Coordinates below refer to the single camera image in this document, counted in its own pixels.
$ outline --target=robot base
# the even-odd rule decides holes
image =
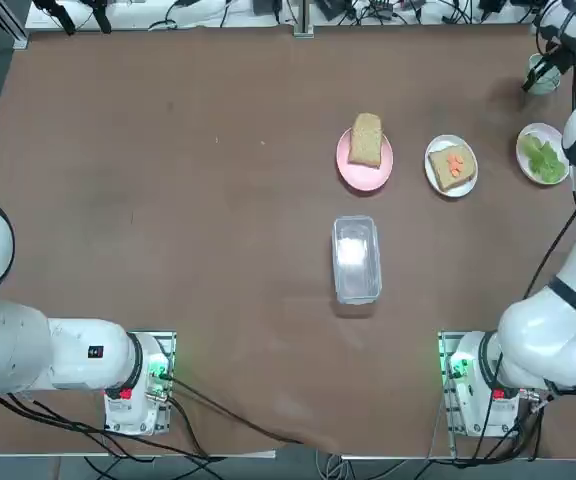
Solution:
[[[143,365],[137,385],[122,391],[121,398],[111,399],[104,393],[105,428],[127,435],[154,435],[170,429],[172,384],[156,377],[173,375],[177,335],[175,332],[132,332],[143,350]]]
[[[491,392],[482,377],[478,361],[482,337],[481,332],[439,333],[444,401],[451,450],[454,454],[456,454],[454,435],[479,437],[486,420]],[[504,436],[514,425],[518,409],[518,395],[504,398],[503,390],[495,390],[484,436]]]

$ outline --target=white plate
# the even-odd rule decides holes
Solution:
[[[532,173],[529,167],[530,159],[524,155],[524,153],[519,148],[519,139],[524,135],[534,135],[537,137],[542,143],[548,141],[552,146],[552,149],[557,154],[557,159],[564,164],[566,167],[566,173],[555,183],[547,183],[544,182],[540,177]],[[566,158],[564,154],[563,148],[561,147],[561,133],[557,131],[557,129],[551,127],[550,125],[546,125],[545,123],[531,123],[527,127],[525,127],[517,137],[517,144],[515,145],[515,153],[517,155],[517,162],[519,162],[519,167],[521,167],[521,171],[526,174],[526,176],[531,179],[533,182],[539,183],[540,185],[557,185],[558,183],[563,182],[568,174],[570,173],[570,162]]]
[[[430,164],[429,155],[431,152],[437,152],[453,145],[464,145],[470,151],[470,154],[475,161],[475,175],[463,185],[451,188],[447,192],[442,192],[439,188],[439,184],[437,183],[435,171],[432,169],[432,165]],[[470,145],[468,145],[468,143],[466,143],[463,138],[460,138],[457,135],[439,135],[438,137],[435,137],[432,142],[428,144],[428,148],[426,148],[424,167],[426,169],[426,177],[428,177],[428,181],[432,185],[432,188],[434,188],[437,192],[445,197],[459,198],[467,195],[474,188],[475,183],[477,183],[477,176],[479,175],[479,165],[477,165],[477,157],[475,157],[475,153],[472,151],[472,148],[470,148]]]

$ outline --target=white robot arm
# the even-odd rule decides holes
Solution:
[[[563,49],[576,62],[575,0],[549,2],[536,23],[550,46],[558,45],[548,51]],[[562,147],[576,167],[576,109],[566,123]],[[450,368],[464,433],[472,436],[482,434],[481,425],[486,425],[486,436],[507,432],[517,416],[519,389],[576,392],[576,243],[548,285],[504,312],[497,332],[464,335]]]
[[[0,283],[13,263],[15,238],[0,209]],[[174,334],[127,333],[96,319],[46,318],[0,301],[0,393],[104,390],[106,428],[124,434],[168,431]]]

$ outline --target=pink plate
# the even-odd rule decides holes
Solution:
[[[348,163],[350,155],[350,128],[344,132],[337,144],[337,168],[344,180],[353,188],[370,192],[381,187],[392,172],[392,147],[385,135],[381,136],[381,165],[379,168]]]

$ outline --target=small cup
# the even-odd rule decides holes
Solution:
[[[539,63],[542,59],[542,56],[538,53],[531,55],[528,59],[528,67],[526,68],[526,77],[530,71]],[[559,87],[561,83],[561,73],[557,70],[557,67],[551,67],[544,75],[537,80],[528,93],[532,95],[546,95],[548,93],[554,92]]]

